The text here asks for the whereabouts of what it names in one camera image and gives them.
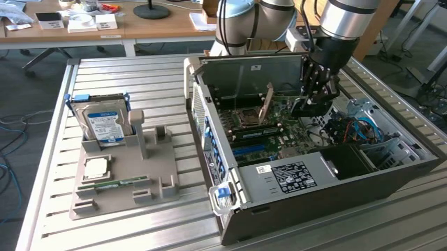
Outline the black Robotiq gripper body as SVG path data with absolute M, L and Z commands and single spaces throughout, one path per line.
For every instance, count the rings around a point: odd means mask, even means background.
M 310 53 L 314 63 L 330 70 L 331 75 L 337 74 L 346 66 L 361 39 L 342 40 L 335 37 L 321 37 L 317 39 L 315 49 Z

